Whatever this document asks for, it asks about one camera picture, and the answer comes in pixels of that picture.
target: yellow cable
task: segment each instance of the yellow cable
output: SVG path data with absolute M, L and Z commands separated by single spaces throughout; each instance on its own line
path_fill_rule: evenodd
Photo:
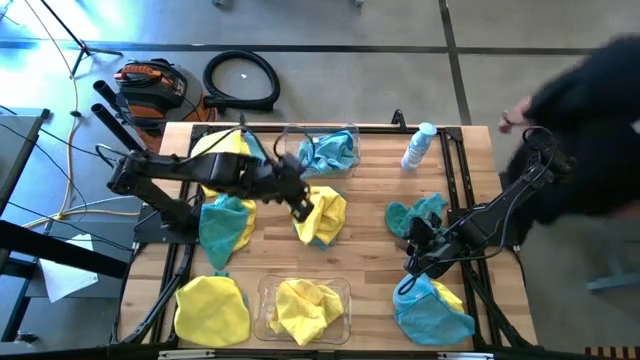
M 78 85 L 76 84 L 76 78 L 75 76 L 73 76 L 73 72 L 71 71 L 71 66 L 69 66 L 69 63 L 67 62 L 67 59 L 64 57 L 64 54 L 62 53 L 60 46 L 58 46 L 58 43 L 49 32 L 49 29 L 47 29 L 47 27 L 44 25 L 44 22 L 42 21 L 42 19 L 40 19 L 40 16 L 38 16 L 38 13 L 36 13 L 36 11 L 33 9 L 33 7 L 31 6 L 28 0 L 24 0 L 24 2 L 27 3 L 27 6 L 29 7 L 29 9 L 31 9 L 31 12 L 33 13 L 33 15 L 35 15 L 36 19 L 38 19 L 38 21 L 40 22 L 40 25 L 42 25 L 42 28 L 49 36 L 49 39 L 51 39 L 51 41 L 53 42 L 53 45 L 55 45 L 56 49 L 58 50 L 58 53 L 60 53 L 60 57 L 62 58 L 62 61 L 64 61 L 64 64 L 67 67 L 67 70 L 69 71 L 69 76 L 73 81 L 73 90 L 75 92 L 75 112 L 78 112 Z M 73 141 L 73 135 L 76 132 L 77 120 L 78 118 L 74 116 L 73 124 L 71 125 L 71 130 L 69 131 L 69 135 L 67 136 L 67 143 L 69 144 L 71 144 L 71 142 Z M 67 201 L 69 199 L 69 195 L 71 194 L 71 179 L 73 179 L 73 167 L 71 165 L 71 145 L 67 145 L 67 172 L 69 173 L 69 179 L 67 179 L 67 189 L 64 193 L 64 201 L 62 202 L 60 211 L 58 211 L 58 213 L 54 216 L 56 220 L 61 220 L 64 218 L 63 211 L 64 211 L 64 208 L 67 206 Z
M 62 60 L 64 61 L 65 66 L 67 67 L 67 70 L 69 71 L 69 77 L 71 78 L 71 80 L 73 81 L 73 90 L 75 92 L 75 111 L 78 112 L 78 85 L 76 83 L 76 78 L 75 76 L 73 76 L 73 72 L 71 71 L 71 66 L 69 66 L 69 63 L 67 62 L 67 59 L 64 57 L 64 54 L 62 53 L 62 50 L 60 49 L 60 46 L 58 46 L 58 43 L 56 42 L 56 40 L 53 38 L 53 36 L 51 35 L 51 33 L 49 32 L 49 29 L 47 29 L 47 27 L 44 25 L 44 23 L 42 22 L 42 19 L 40 19 L 40 16 L 38 16 L 38 13 L 36 13 L 36 11 L 33 9 L 33 7 L 31 6 L 31 4 L 29 3 L 28 0 L 24 0 L 25 3 L 27 3 L 27 6 L 29 6 L 29 9 L 31 9 L 31 12 L 33 13 L 33 15 L 35 15 L 35 17 L 38 19 L 38 21 L 40 22 L 40 25 L 42 25 L 42 27 L 44 28 L 44 31 L 47 32 L 47 35 L 49 36 L 49 39 L 51 39 L 51 41 L 53 42 L 53 45 L 56 46 L 56 49 L 58 50 L 58 53 L 60 53 L 60 57 L 62 57 Z M 72 166 L 72 161 L 71 161 L 71 156 L 72 156 L 72 151 L 71 151 L 71 142 L 73 141 L 73 136 L 76 133 L 76 130 L 78 129 L 78 118 L 76 116 L 73 117 L 73 124 L 71 125 L 71 130 L 69 131 L 69 135 L 67 136 L 67 172 L 69 173 L 69 179 L 67 179 L 67 189 L 65 191 L 64 194 L 64 201 L 62 202 L 62 206 L 60 207 L 60 211 L 58 211 L 58 213 L 51 215 L 52 218 L 56 219 L 56 220 L 62 220 L 65 218 L 65 216 L 67 215 L 73 215 L 73 214 L 82 214 L 82 213 L 98 213 L 98 214 L 111 214 L 111 215 L 121 215 L 121 216 L 137 216 L 138 213 L 127 213 L 127 212 L 119 212 L 119 211 L 110 211 L 110 210 L 74 210 L 74 211 L 69 211 L 69 212 L 65 212 L 64 209 L 67 207 L 67 203 L 69 201 L 69 196 L 71 195 L 71 191 L 72 191 L 72 186 L 71 186 L 71 179 L 73 179 L 73 166 Z M 41 218 L 41 219 L 37 219 L 34 220 L 28 224 L 23 225 L 24 227 L 27 228 L 31 228 L 34 227 L 36 225 L 42 224 L 43 222 L 46 222 L 47 218 Z
M 71 210 L 71 211 L 65 212 L 63 215 L 67 216 L 67 215 L 84 214 L 84 213 L 110 214 L 110 215 L 119 215 L 119 216 L 138 216 L 138 215 L 140 215 L 139 213 L 129 213 L 129 212 L 111 211 L 111 210 L 99 210 L 99 209 Z M 40 219 L 37 219 L 37 220 L 33 220 L 30 223 L 24 224 L 24 225 L 22 225 L 22 227 L 30 229 L 32 227 L 38 226 L 40 224 L 43 224 L 43 223 L 45 223 L 47 221 L 49 221 L 48 218 L 40 218 Z

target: yellow cloth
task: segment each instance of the yellow cloth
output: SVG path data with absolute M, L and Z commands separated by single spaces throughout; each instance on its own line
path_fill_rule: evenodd
M 455 296 L 451 292 L 451 290 L 449 290 L 443 284 L 435 280 L 431 280 L 431 284 L 433 284 L 433 287 L 435 287 L 436 290 L 438 290 L 438 293 L 440 294 L 442 299 L 446 301 L 447 304 L 449 304 L 449 307 L 451 308 L 451 310 L 464 314 L 464 307 L 462 306 L 462 300 L 458 299 L 458 297 Z
M 213 134 L 203 136 L 198 142 L 194 145 L 193 150 L 191 150 L 191 156 L 195 154 L 199 154 L 202 150 L 208 148 L 214 142 L 218 141 L 224 134 L 228 133 L 231 130 L 223 130 L 218 131 Z M 230 152 L 234 154 L 243 154 L 250 155 L 251 151 L 249 150 L 249 145 L 242 136 L 242 131 L 234 130 L 231 134 L 229 134 L 226 138 L 222 139 L 220 143 L 216 146 L 212 147 L 207 153 L 221 153 L 221 152 Z M 218 193 L 214 190 L 208 189 L 206 187 L 202 187 L 204 191 L 204 195 L 207 199 L 214 198 L 218 196 Z M 247 209 L 249 209 L 249 217 L 247 218 L 247 227 L 244 229 L 240 238 L 233 247 L 233 251 L 238 251 L 245 247 L 249 243 L 251 239 L 251 234 L 255 229 L 255 221 L 256 221 L 256 203 L 253 200 L 242 200 L 242 205 L 244 205 Z
M 347 201 L 328 186 L 312 186 L 310 200 L 313 211 L 305 222 L 295 223 L 298 237 L 305 244 L 315 237 L 329 245 L 344 225 Z
M 269 327 L 277 334 L 287 331 L 298 345 L 322 336 L 324 329 L 344 313 L 340 296 L 325 285 L 309 280 L 283 281 L 276 292 L 276 309 Z
M 204 149 L 208 148 L 214 142 L 218 141 L 224 134 L 228 133 L 231 130 L 223 130 L 218 131 L 216 133 L 203 136 L 193 147 L 191 150 L 191 156 L 195 154 L 199 154 Z M 230 152 L 234 154 L 242 154 L 242 155 L 250 155 L 251 151 L 249 150 L 249 144 L 244 141 L 242 137 L 242 131 L 234 130 L 231 134 L 229 134 L 226 138 L 224 138 L 220 143 L 211 148 L 207 153 L 220 153 L 220 152 Z M 206 187 L 202 187 L 204 190 L 205 196 L 208 198 L 217 196 L 218 193 L 211 189 L 207 189 Z
M 250 320 L 236 282 L 199 276 L 176 292 L 176 334 L 196 344 L 221 347 L 249 338 Z

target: orange vacuum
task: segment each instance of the orange vacuum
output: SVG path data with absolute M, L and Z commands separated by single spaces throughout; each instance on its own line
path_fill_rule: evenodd
M 118 94 L 102 80 L 96 81 L 93 88 L 133 127 L 151 152 L 160 150 L 167 122 L 216 120 L 216 110 L 204 107 L 198 79 L 165 59 L 131 61 L 118 70 L 114 79 Z

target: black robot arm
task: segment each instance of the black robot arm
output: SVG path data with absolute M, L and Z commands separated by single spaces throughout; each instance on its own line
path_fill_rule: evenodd
M 148 203 L 160 212 L 163 224 L 175 229 L 197 226 L 199 214 L 186 201 L 164 193 L 153 179 L 193 181 L 241 199 L 285 201 L 291 215 L 304 221 L 313 210 L 309 186 L 300 179 L 304 170 L 290 154 L 273 161 L 226 152 L 185 158 L 132 150 L 118 161 L 107 186 Z
M 520 178 L 490 203 L 469 209 L 448 230 L 440 230 L 442 221 L 435 214 L 426 220 L 411 219 L 406 236 L 409 258 L 405 269 L 409 273 L 438 278 L 458 260 L 483 258 L 480 253 L 495 243 L 493 239 L 502 235 L 504 240 L 505 220 L 513 211 L 543 187 L 565 178 L 575 166 L 547 132 L 534 132 L 527 145 L 532 161 Z

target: gray floor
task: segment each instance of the gray floor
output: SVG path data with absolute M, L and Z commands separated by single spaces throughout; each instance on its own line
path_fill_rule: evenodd
M 30 2 L 56 38 L 68 38 L 39 1 Z M 85 40 L 154 44 L 447 45 L 437 0 L 366 0 L 360 10 L 348 0 L 231 2 L 229 8 L 218 9 L 208 0 L 189 1 L 188 6 L 186 2 L 161 0 L 51 1 L 60 16 Z M 640 3 L 636 0 L 449 0 L 448 7 L 455 41 L 462 47 L 592 48 L 615 34 L 640 30 L 637 21 Z M 1 20 L 0 41 L 46 38 L 22 1 L 12 3 L 7 15 L 20 25 Z M 74 104 L 72 84 L 51 44 L 42 41 L 40 45 L 38 49 L 0 50 L 0 79 L 3 84 L 11 84 L 0 87 L 0 103 L 16 109 L 48 107 L 55 116 L 45 128 L 66 136 L 71 124 L 67 114 Z M 72 62 L 76 52 L 65 51 L 65 55 Z M 79 109 L 87 116 L 74 143 L 87 149 L 97 142 L 118 146 L 101 123 L 89 115 L 90 106 L 99 101 L 91 84 L 105 79 L 113 85 L 114 71 L 128 58 L 164 57 L 199 75 L 214 55 L 204 51 L 127 51 L 123 58 L 97 55 L 83 61 L 78 71 Z M 445 53 L 261 55 L 278 72 L 283 90 L 273 113 L 249 113 L 249 120 L 387 123 L 393 111 L 401 108 L 411 123 L 461 122 L 449 57 Z M 517 134 L 497 133 L 495 125 L 501 111 L 579 60 L 579 56 L 558 55 L 459 56 L 471 121 L 490 127 L 498 169 L 504 168 L 518 144 Z M 264 75 L 244 62 L 225 64 L 214 77 L 223 90 L 233 95 L 257 96 L 268 91 Z M 236 120 L 237 113 L 230 111 L 227 119 Z M 64 165 L 63 144 L 46 135 L 41 135 L 39 143 Z M 105 186 L 109 169 L 104 164 L 80 153 L 74 153 L 73 158 L 74 180 L 87 201 L 113 196 Z M 54 213 L 62 202 L 64 186 L 64 177 L 36 151 L 12 201 Z M 73 203 L 80 203 L 78 196 Z M 101 208 L 135 211 L 138 205 L 135 201 L 123 201 Z M 11 207 L 4 217 L 16 223 L 35 218 Z M 131 221 L 97 216 L 86 219 Z M 600 254 L 591 249 L 593 238 L 598 237 L 596 232 L 589 231 L 594 223 L 570 218 L 551 228 L 536 227 L 523 249 L 534 324 L 539 342 L 546 347 L 581 352 L 585 346 L 640 343 L 638 289 L 597 295 L 586 290 L 585 281 L 603 272 Z M 619 240 L 634 240 L 637 233 L 637 224 L 633 222 L 606 226 L 612 237 Z M 640 245 L 629 244 L 628 252 L 640 255 Z M 632 265 L 640 264 L 636 260 Z M 9 286 L 10 281 L 0 278 L 1 309 L 6 308 L 10 295 L 15 293 L 12 289 L 17 285 Z M 41 310 L 36 305 L 41 302 L 35 302 L 30 310 L 37 318 Z M 113 304 L 102 305 L 82 306 L 87 312 L 94 309 L 92 316 L 99 323 L 97 319 L 111 314 L 114 308 Z M 100 334 L 104 334 L 101 331 L 91 332 L 95 344 L 100 342 L 97 340 L 103 336 Z M 42 349 L 54 349 L 88 343 L 67 336 L 50 338 L 43 344 Z

